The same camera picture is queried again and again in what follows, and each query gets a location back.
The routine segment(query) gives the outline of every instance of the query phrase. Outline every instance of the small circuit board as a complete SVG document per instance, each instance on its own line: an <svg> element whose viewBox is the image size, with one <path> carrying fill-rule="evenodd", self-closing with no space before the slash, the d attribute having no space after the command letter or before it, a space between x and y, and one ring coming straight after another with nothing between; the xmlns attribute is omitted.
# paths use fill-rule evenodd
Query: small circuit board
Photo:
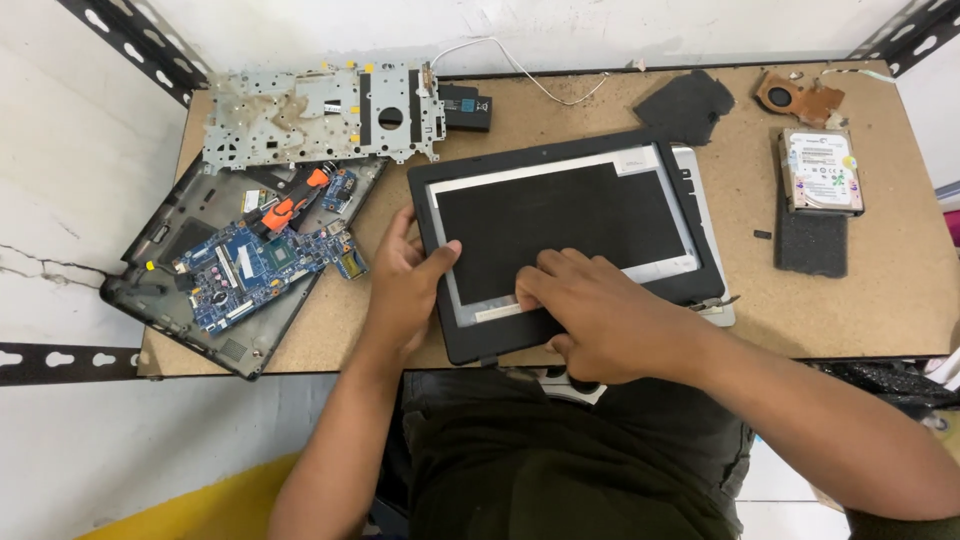
<svg viewBox="0 0 960 540"><path fill-rule="evenodd" d="M210 335L328 264L348 280L367 272L342 219L313 233L298 234L288 227L269 240L253 233L245 221L233 222L173 261L178 274L192 278L188 300L197 324Z"/></svg>
<svg viewBox="0 0 960 540"><path fill-rule="evenodd" d="M353 191L356 190L356 186L357 175L340 169L330 179L330 184L324 192L324 199L320 202L321 206L330 211L344 213L350 201L353 200Z"/></svg>

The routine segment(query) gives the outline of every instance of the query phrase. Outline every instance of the particleboard table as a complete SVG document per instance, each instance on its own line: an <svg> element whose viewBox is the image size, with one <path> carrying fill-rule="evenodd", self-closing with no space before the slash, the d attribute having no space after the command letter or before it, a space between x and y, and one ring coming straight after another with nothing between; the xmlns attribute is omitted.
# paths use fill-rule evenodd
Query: particleboard table
<svg viewBox="0 0 960 540"><path fill-rule="evenodd" d="M882 61L839 62L888 73ZM808 74L821 63L767 66L783 76ZM730 331L794 358L945 355L955 346L960 319L960 263L926 175L920 150L894 85L856 73L821 79L847 92L841 112L850 118L853 148L867 211L850 223L849 271L842 280L777 270L774 243L754 229L773 231L779 163L778 129L799 126L792 116L763 110L752 95L763 68L710 69L737 103L696 149L720 256L733 294L736 325ZM450 132L436 146L455 160L638 127L631 107L681 71L613 75L585 102L565 107L526 79L458 82L494 98L489 134ZM581 96L600 75L544 78L567 99ZM197 92L187 119L178 177L203 147L203 122L211 103ZM372 258L391 214L410 200L407 167L422 154L391 163L353 224L362 253ZM336 371L346 360L364 320L370 280L347 282L324 273L278 347L267 372ZM221 368L147 329L141 375L225 373ZM501 358L504 365L562 361L541 348ZM451 367L436 318L411 368Z"/></svg>

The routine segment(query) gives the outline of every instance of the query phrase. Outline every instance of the black foam sheet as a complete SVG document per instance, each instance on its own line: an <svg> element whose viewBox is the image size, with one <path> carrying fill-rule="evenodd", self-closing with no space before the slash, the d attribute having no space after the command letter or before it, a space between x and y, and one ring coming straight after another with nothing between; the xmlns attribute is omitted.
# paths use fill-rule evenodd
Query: black foam sheet
<svg viewBox="0 0 960 540"><path fill-rule="evenodd" d="M575 248L618 268L685 255L657 172L617 177L603 163L437 194L461 305L514 293L544 249Z"/></svg>

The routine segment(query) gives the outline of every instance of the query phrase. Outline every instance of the man's right hand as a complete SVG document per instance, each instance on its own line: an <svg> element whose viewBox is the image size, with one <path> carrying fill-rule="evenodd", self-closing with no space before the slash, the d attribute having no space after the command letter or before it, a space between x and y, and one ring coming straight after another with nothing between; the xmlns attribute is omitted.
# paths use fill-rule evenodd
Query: man's right hand
<svg viewBox="0 0 960 540"><path fill-rule="evenodd" d="M547 351L566 360L577 380L617 384L641 377L693 384L705 348L723 333L630 280L603 257L571 248L537 255L516 275L524 310L544 306L569 333Z"/></svg>

